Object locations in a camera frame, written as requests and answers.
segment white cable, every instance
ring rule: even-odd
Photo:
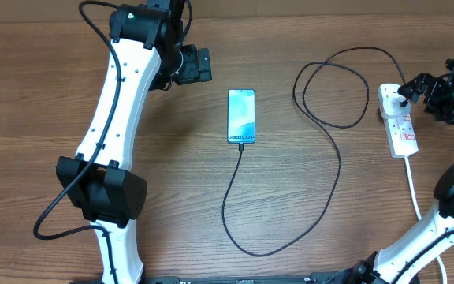
[[[416,200],[415,186],[413,185],[413,176],[411,174],[411,167],[409,166],[408,156],[404,156],[404,163],[406,164],[407,182],[409,183],[409,192],[411,193],[411,199],[413,200],[413,207],[415,208],[416,217],[418,217],[418,220],[420,220],[422,218],[422,215],[419,212],[418,201]],[[437,256],[436,260],[437,263],[439,263],[439,268],[441,269],[442,284],[448,284],[448,276],[446,275],[445,264],[442,263],[440,256]]]

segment phone screen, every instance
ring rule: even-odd
[[[255,142],[255,91],[229,90],[229,143]]]

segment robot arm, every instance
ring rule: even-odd
[[[141,283],[144,266],[138,256],[136,219],[143,209],[147,183],[131,173],[132,149],[143,105],[150,90],[168,84],[211,80],[208,49],[183,46],[181,14],[185,0],[149,0],[147,5],[121,5],[110,17],[111,44],[121,63],[121,90],[108,133],[88,173],[68,191],[69,199],[92,225],[110,232],[113,265],[101,230],[96,230],[102,254],[104,284]],[[117,84],[110,54],[106,80],[87,135],[74,159],[60,157],[56,172],[66,187],[87,165],[105,127]]]
[[[421,73],[400,86],[398,92],[413,103],[424,95],[425,112],[432,114],[436,121],[454,125],[454,59],[446,59],[446,68],[450,73],[439,77]]]
[[[454,230],[454,218],[443,218],[436,202],[423,218],[393,245],[382,249],[374,259],[374,271],[387,283],[393,283],[404,266],[411,262],[427,245],[432,244],[447,231]],[[410,283],[414,276],[430,261],[454,245],[454,234],[439,241],[432,249],[419,257],[396,282]]]

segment black cable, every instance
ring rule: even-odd
[[[354,69],[351,69],[347,66],[344,66],[344,65],[340,65],[340,64],[336,64],[336,63],[331,63],[329,62],[330,59],[334,58],[335,56],[337,56],[338,54],[341,54],[341,53],[344,53],[346,51],[350,51],[350,50],[366,50],[366,49],[371,49],[371,50],[379,50],[385,54],[387,54],[391,59],[392,61],[395,63],[395,66],[397,67],[398,71],[399,71],[399,74],[400,74],[400,77],[402,78],[402,81],[405,83],[405,79],[404,79],[404,75],[402,74],[402,70],[400,69],[399,67],[399,64],[397,63],[397,61],[395,60],[395,58],[390,54],[388,53],[387,51],[385,50],[382,50],[381,48],[377,48],[377,47],[354,47],[354,48],[349,48],[347,50],[342,50],[342,51],[339,51],[337,53],[335,53],[334,55],[332,55],[331,57],[327,58],[327,60],[325,60],[324,62],[310,62],[308,64],[306,64],[299,72],[299,74],[297,75],[297,78],[296,78],[296,81],[293,85],[293,89],[292,89],[292,98],[293,98],[293,101],[294,103],[296,104],[297,108],[304,114],[306,115],[309,119],[311,119],[316,125],[318,125],[318,127],[320,127],[320,129],[323,130],[323,132],[328,136],[330,142],[332,143],[333,147],[334,147],[334,150],[336,151],[336,154],[337,154],[337,159],[339,161],[339,165],[338,165],[338,168],[337,168],[337,176],[336,176],[336,179],[334,180],[334,183],[333,183],[333,186],[332,186],[332,189],[330,190],[330,194],[329,194],[329,198],[327,199],[327,202],[326,202],[326,205],[325,207],[323,208],[323,211],[322,213],[320,214],[320,216],[316,219],[316,221],[306,230],[304,231],[304,233],[302,233],[301,235],[299,235],[298,237],[296,237],[293,241],[290,241],[289,243],[287,243],[286,245],[283,245],[282,247],[278,248],[278,249],[275,249],[273,250],[272,252],[268,252],[268,253],[263,253],[263,254],[257,254],[257,253],[253,253],[253,252],[249,252],[247,251],[246,249],[244,248],[241,248],[240,245],[237,244],[237,242],[234,240],[234,238],[231,236],[230,232],[229,232],[229,229],[227,228],[227,225],[226,225],[226,222],[225,222],[225,202],[227,201],[227,196],[229,195],[229,192],[230,192],[230,188],[233,184],[233,181],[234,181],[234,177],[236,176],[236,173],[237,173],[237,170],[239,168],[239,165],[240,165],[240,162],[241,162],[241,156],[242,156],[242,151],[243,151],[243,148],[242,148],[242,144],[240,144],[240,157],[237,161],[237,165],[236,165],[236,169],[234,170],[234,174],[233,174],[233,177],[231,178],[231,181],[229,183],[229,187],[227,188],[227,192],[225,193],[225,196],[224,196],[224,201],[222,203],[222,206],[221,206],[221,220],[223,221],[223,224],[224,224],[224,229],[225,229],[225,232],[227,233],[227,236],[229,236],[229,239],[230,241],[241,251],[241,252],[244,252],[246,254],[248,254],[249,256],[255,256],[255,257],[265,257],[265,256],[271,256],[277,252],[280,252],[282,251],[283,249],[286,249],[287,247],[289,247],[290,245],[293,245],[295,244],[297,241],[299,241],[301,238],[303,238],[304,236],[306,236],[309,232],[311,232],[317,225],[318,223],[322,220],[323,216],[325,215],[326,211],[327,211],[327,208],[329,207],[329,204],[330,204],[330,201],[332,200],[332,196],[334,194],[334,191],[336,189],[336,185],[337,185],[337,182],[339,181],[339,176],[341,175],[341,166],[342,166],[342,158],[341,158],[341,152],[339,151],[339,147],[337,146],[336,144],[336,141],[334,141],[334,139],[332,138],[332,136],[330,136],[330,133],[325,129],[325,127],[323,125],[328,125],[328,126],[331,126],[331,127],[335,127],[335,128],[340,128],[340,129],[344,129],[344,128],[351,128],[355,125],[357,125],[363,118],[363,115],[366,113],[367,111],[367,106],[369,104],[369,84],[367,83],[367,80],[360,74],[358,73],[357,71],[355,71]],[[309,83],[311,82],[311,79],[313,79],[313,76],[324,66],[324,65],[331,65],[333,67],[338,67],[338,68],[341,68],[341,69],[345,69],[351,73],[354,73],[356,76],[358,76],[362,81],[363,83],[366,85],[366,90],[367,90],[367,100],[366,100],[366,105],[365,107],[363,108],[363,112],[362,114],[360,115],[360,118],[354,122],[353,124],[351,125],[346,125],[346,126],[340,126],[340,125],[334,125],[334,124],[330,124],[328,122],[325,122],[319,118],[317,118],[315,115],[313,115],[311,113],[311,111],[306,107],[306,110],[304,110],[297,102],[297,98],[296,98],[296,86],[297,86],[297,82],[299,81],[299,78],[300,76],[302,75],[302,73],[304,72],[304,70],[306,70],[307,67],[311,66],[311,65],[320,65],[313,73],[313,75],[311,75],[311,78],[310,80],[308,80],[308,82],[306,83],[306,87],[304,88],[304,91],[303,91],[303,98],[304,98],[304,95],[306,94],[306,89],[307,89],[307,86],[309,85]]]
[[[181,42],[185,41],[185,36],[187,36],[188,31],[190,31],[190,26],[192,25],[192,4],[190,3],[190,0],[185,0],[187,2],[188,6],[188,22],[187,26],[185,27],[185,30],[183,30],[183,39]]]
[[[169,90],[171,89],[172,86],[173,86],[173,78],[170,78],[170,79],[169,79],[169,83],[167,84],[167,87],[162,88],[161,90],[163,90],[163,91],[169,91]]]
[[[366,100],[366,106],[364,107],[363,109],[363,112],[362,114],[360,115],[359,119],[357,121],[355,121],[354,123],[350,124],[350,125],[345,125],[345,126],[342,126],[342,125],[334,125],[334,124],[331,124],[331,123],[328,123],[326,121],[323,121],[321,120],[320,118],[317,118],[313,113],[311,113],[311,111],[309,110],[309,108],[307,107],[307,104],[306,104],[306,99],[304,98],[304,95],[306,94],[306,90],[307,90],[307,86],[309,85],[309,83],[311,82],[311,80],[313,79],[314,75],[323,67],[325,66],[329,61],[330,59],[336,57],[337,55],[339,54],[342,54],[344,52],[347,52],[347,51],[352,51],[352,50],[378,50],[378,51],[381,51],[382,53],[388,55],[388,57],[390,57],[390,59],[392,59],[393,63],[395,64],[395,67],[397,67],[397,70],[399,71],[399,74],[400,74],[400,78],[402,78],[402,83],[403,84],[406,84],[406,80],[404,79],[404,75],[402,74],[402,70],[400,69],[400,66],[399,66],[399,63],[397,63],[397,61],[395,60],[395,58],[390,54],[388,53],[388,51],[386,50],[383,50],[381,48],[378,48],[378,47],[353,47],[353,48],[348,48],[348,49],[345,49],[345,50],[341,50],[337,53],[335,53],[334,55],[330,56],[329,58],[327,58],[314,72],[313,74],[311,74],[309,80],[307,81],[306,83],[306,86],[304,86],[304,90],[303,90],[303,105],[304,105],[304,108],[306,109],[306,111],[308,112],[308,114],[315,120],[315,121],[318,121],[320,123],[322,123],[323,125],[327,125],[327,126],[330,126],[330,127],[334,127],[334,128],[338,128],[338,129],[347,129],[347,128],[351,128],[357,124],[359,124],[359,122],[362,120],[363,118],[363,115],[366,113],[367,111],[367,105],[369,104],[369,92],[367,91],[367,100]],[[299,73],[299,76],[297,76],[297,79],[299,79],[300,77],[300,74],[305,70],[306,68],[304,68],[300,73]]]
[[[440,237],[438,237],[435,241],[433,241],[430,245],[428,245],[426,248],[424,248],[419,254],[417,254],[410,262],[406,263],[402,270],[399,272],[399,274],[395,277],[395,279],[392,281],[392,284],[396,284],[397,281],[400,280],[402,275],[413,265],[418,261],[422,256],[424,256],[427,252],[429,252],[434,246],[439,244],[442,240],[445,238],[449,238],[451,235],[454,234],[454,230],[447,231],[446,233],[442,234]]]
[[[90,225],[90,226],[82,226],[80,228],[72,229],[72,230],[67,230],[65,232],[59,233],[59,234],[53,234],[53,235],[42,235],[39,233],[39,227],[43,220],[50,214],[52,209],[61,201],[61,199],[68,193],[70,189],[73,188],[74,185],[78,184],[78,182],[85,176],[85,174],[91,169],[91,167],[94,165],[94,161],[97,158],[99,152],[102,149],[102,146],[104,144],[104,140],[106,138],[106,134],[108,133],[108,129],[110,128],[111,121],[114,118],[115,110],[117,109],[117,103],[118,103],[118,97],[120,96],[120,88],[121,88],[121,66],[120,62],[118,60],[117,53],[115,52],[115,49],[111,45],[110,41],[106,38],[106,36],[99,30],[94,23],[87,17],[87,15],[84,12],[84,6],[85,5],[100,5],[100,6],[107,6],[111,8],[118,9],[117,5],[111,4],[111,3],[106,3],[106,2],[100,2],[100,1],[83,1],[78,5],[78,10],[80,11],[80,14],[82,15],[82,18],[87,22],[89,26],[91,26],[92,29],[101,37],[102,41],[108,46],[110,49],[110,53],[113,56],[113,60],[115,61],[115,66],[117,67],[117,86],[115,88],[115,96],[113,97],[113,102],[111,105],[110,113],[108,114],[108,118],[106,119],[106,124],[104,125],[104,129],[101,132],[101,136],[99,137],[99,142],[95,146],[94,153],[92,154],[92,157],[89,159],[87,165],[81,170],[81,172],[71,181],[71,183],[62,190],[61,193],[52,201],[52,203],[45,209],[45,211],[40,215],[40,217],[36,220],[36,223],[33,227],[33,234],[36,238],[40,240],[55,240],[60,237],[65,237],[69,236],[71,234],[75,234],[81,231],[85,230],[101,230],[103,232],[103,236],[106,238],[106,244],[108,248],[108,258],[110,262],[110,270],[111,274],[113,275],[113,280],[115,284],[118,284],[117,280],[117,272],[114,267],[114,258],[113,258],[113,250],[111,248],[111,241],[110,241],[110,232],[102,227],[102,226],[95,226],[95,225]]]

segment wooden table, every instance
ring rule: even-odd
[[[227,91],[254,88],[258,111],[258,141],[245,148],[227,222],[242,246],[269,252],[316,220],[337,172],[330,142],[292,103],[300,69],[344,48],[374,46],[391,52],[408,79],[442,74],[445,59],[454,57],[454,15],[206,19],[194,21],[188,42],[210,49],[213,81],[149,93],[135,143],[133,172],[148,182],[137,221],[148,275],[337,271],[391,245],[415,223],[404,162],[390,157],[376,94],[380,84],[400,78],[384,54],[353,51],[336,62],[365,76],[370,105],[355,128],[330,130],[343,170],[325,218],[283,252],[244,255],[221,224],[238,155],[225,138]],[[73,156],[87,131],[107,55],[85,23],[0,24],[0,283],[67,283],[102,273],[93,232],[38,241],[32,226],[61,190],[58,156]],[[308,101],[320,118],[345,125],[357,119],[365,99],[361,80],[325,68]],[[454,163],[454,126],[435,122],[423,108],[413,109],[420,152],[411,164],[426,211],[437,179]],[[43,232],[84,224],[63,200]],[[454,283],[454,247],[442,258]],[[420,276],[423,283],[440,282],[436,263]]]

